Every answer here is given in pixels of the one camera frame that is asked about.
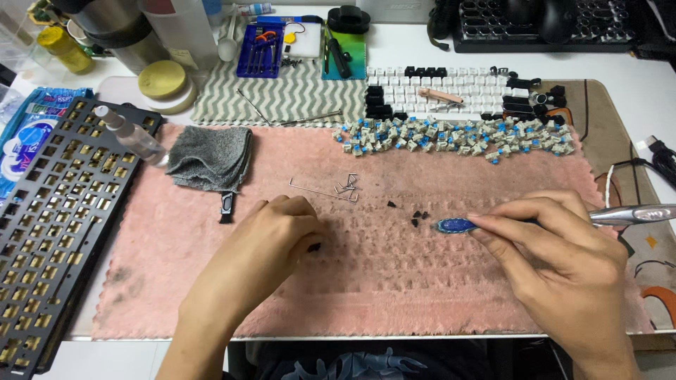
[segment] pink fluffy mat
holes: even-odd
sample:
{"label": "pink fluffy mat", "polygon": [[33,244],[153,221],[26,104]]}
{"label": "pink fluffy mat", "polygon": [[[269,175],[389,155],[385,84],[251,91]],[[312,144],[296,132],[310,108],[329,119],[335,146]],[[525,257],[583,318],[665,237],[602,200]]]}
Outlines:
{"label": "pink fluffy mat", "polygon": [[[183,126],[162,127],[170,147]],[[455,153],[388,151],[355,158],[329,129],[254,128],[237,222],[259,199],[307,197],[331,229],[319,252],[237,329],[236,336],[530,333],[539,328],[516,301],[496,261],[475,240],[444,235],[439,219],[486,211],[537,189],[576,189],[601,204],[580,150],[543,151],[491,165]],[[356,205],[289,187],[333,191],[359,174]],[[388,201],[397,208],[387,207]],[[219,194],[172,185],[144,167],[135,180],[101,294],[95,339],[171,337],[178,305],[234,225],[218,224]],[[431,216],[414,228],[416,210]],[[639,290],[627,279],[629,331],[651,332]]]}

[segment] round yellow lid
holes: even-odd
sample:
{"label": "round yellow lid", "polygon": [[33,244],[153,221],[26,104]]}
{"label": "round yellow lid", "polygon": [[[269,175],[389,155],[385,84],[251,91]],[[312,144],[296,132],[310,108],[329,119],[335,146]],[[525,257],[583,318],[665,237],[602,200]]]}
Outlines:
{"label": "round yellow lid", "polygon": [[49,26],[44,28],[38,34],[38,44],[47,50],[59,51],[70,48],[70,36],[65,30],[58,26]]}
{"label": "round yellow lid", "polygon": [[139,89],[151,99],[176,95],[187,81],[183,67],[174,61],[157,61],[139,74]]}

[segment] gray towel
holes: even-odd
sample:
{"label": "gray towel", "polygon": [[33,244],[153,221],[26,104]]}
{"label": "gray towel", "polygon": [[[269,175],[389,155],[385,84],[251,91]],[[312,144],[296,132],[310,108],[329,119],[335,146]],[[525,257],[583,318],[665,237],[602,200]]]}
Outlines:
{"label": "gray towel", "polygon": [[169,151],[166,174],[174,185],[205,191],[232,191],[247,174],[251,129],[208,129],[186,126]]}

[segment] yellow jar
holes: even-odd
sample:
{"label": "yellow jar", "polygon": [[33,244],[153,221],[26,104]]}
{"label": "yellow jar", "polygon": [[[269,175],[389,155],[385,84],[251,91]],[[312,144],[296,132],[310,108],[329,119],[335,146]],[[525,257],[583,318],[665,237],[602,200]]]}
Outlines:
{"label": "yellow jar", "polygon": [[86,74],[94,67],[94,60],[58,26],[45,28],[38,34],[37,41],[75,74]]}

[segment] white spoon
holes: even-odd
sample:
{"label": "white spoon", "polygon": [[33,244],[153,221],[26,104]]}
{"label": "white spoon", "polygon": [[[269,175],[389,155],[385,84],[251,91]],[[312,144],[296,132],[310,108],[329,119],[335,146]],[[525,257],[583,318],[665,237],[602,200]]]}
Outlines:
{"label": "white spoon", "polygon": [[218,42],[218,57],[225,62],[232,61],[237,55],[237,42],[233,38],[235,34],[235,18],[237,17],[237,7],[230,18],[230,28],[228,36]]}

